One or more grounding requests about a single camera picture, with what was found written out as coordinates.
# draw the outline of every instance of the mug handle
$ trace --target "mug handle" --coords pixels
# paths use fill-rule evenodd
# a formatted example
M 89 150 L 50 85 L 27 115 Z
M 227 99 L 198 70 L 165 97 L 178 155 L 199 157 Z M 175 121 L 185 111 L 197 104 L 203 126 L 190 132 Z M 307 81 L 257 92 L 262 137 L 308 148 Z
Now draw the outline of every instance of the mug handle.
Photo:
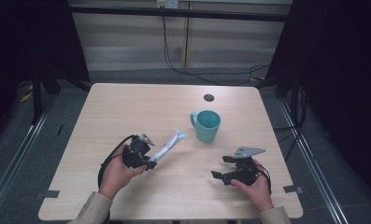
M 191 118 L 191 124 L 193 125 L 194 128 L 196 128 L 196 122 L 194 121 L 194 118 L 197 118 L 198 112 L 192 112 L 190 115 Z

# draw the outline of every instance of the wooden table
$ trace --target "wooden table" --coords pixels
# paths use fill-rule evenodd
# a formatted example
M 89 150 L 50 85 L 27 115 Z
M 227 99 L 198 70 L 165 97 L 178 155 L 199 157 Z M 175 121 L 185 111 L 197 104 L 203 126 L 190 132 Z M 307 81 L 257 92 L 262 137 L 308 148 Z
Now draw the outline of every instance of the wooden table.
M 215 97 L 213 102 L 205 94 Z M 210 144 L 197 140 L 190 123 L 193 111 L 210 109 L 221 116 L 221 127 Z M 95 84 L 79 115 L 50 190 L 40 208 L 43 220 L 68 220 L 97 191 L 100 164 L 126 136 L 147 136 L 156 144 L 152 156 L 180 128 L 187 137 L 174 146 L 147 175 L 135 177 L 111 207 L 111 219 L 250 219 L 258 212 L 246 195 L 224 186 L 210 171 L 234 171 L 222 156 L 239 146 L 261 147 L 254 156 L 272 178 L 272 200 L 289 217 L 303 215 L 293 184 L 257 89 L 182 85 Z

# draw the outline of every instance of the wrist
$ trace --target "wrist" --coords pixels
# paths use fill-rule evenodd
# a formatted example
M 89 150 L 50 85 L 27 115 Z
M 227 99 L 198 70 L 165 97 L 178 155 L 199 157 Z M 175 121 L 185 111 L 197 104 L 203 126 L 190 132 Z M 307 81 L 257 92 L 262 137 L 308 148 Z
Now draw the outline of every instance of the wrist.
M 99 194 L 102 194 L 102 195 L 104 195 L 104 196 L 106 196 L 106 197 L 109 198 L 110 200 L 113 200 L 113 199 L 115 198 L 115 195 L 116 195 L 116 193 L 113 193 L 113 192 L 111 192 L 110 190 L 105 189 L 105 188 L 100 188 L 100 189 L 98 190 L 98 193 L 99 193 Z
M 269 202 L 269 203 L 264 203 L 264 204 L 259 204 L 257 206 L 258 210 L 260 212 L 263 212 L 263 211 L 266 211 L 266 210 L 269 210 L 269 209 L 272 209 L 274 208 L 275 206 L 272 204 L 272 202 Z

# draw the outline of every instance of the teal mug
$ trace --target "teal mug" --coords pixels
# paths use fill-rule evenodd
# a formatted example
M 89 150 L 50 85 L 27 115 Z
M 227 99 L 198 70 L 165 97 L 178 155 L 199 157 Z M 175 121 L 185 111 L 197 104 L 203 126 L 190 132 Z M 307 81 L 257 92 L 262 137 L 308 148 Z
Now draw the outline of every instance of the teal mug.
M 214 140 L 215 134 L 221 124 L 220 116 L 211 110 L 192 112 L 191 123 L 196 130 L 196 137 L 204 143 Z

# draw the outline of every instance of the human hand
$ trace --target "human hand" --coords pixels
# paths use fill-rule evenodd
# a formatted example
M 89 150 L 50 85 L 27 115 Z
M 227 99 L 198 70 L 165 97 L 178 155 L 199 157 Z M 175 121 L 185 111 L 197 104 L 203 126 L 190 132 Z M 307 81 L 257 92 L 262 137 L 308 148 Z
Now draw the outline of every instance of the human hand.
M 258 169 L 263 172 L 264 169 L 262 168 L 262 165 L 257 160 L 254 160 L 254 162 L 257 164 Z M 250 186 L 247 186 L 243 182 L 236 179 L 232 179 L 231 184 L 238 189 L 243 190 L 243 192 L 247 194 L 250 201 L 255 204 L 260 212 L 274 208 L 270 198 L 267 179 L 259 172 L 257 180 Z
M 123 149 L 127 147 L 126 144 L 123 144 L 118 150 L 113 154 L 113 159 L 108 164 L 106 170 L 103 174 L 103 180 L 101 182 L 100 194 L 113 199 L 118 191 L 124 188 L 130 180 L 136 175 L 141 175 L 145 169 L 146 165 L 131 169 L 124 165 L 121 154 Z

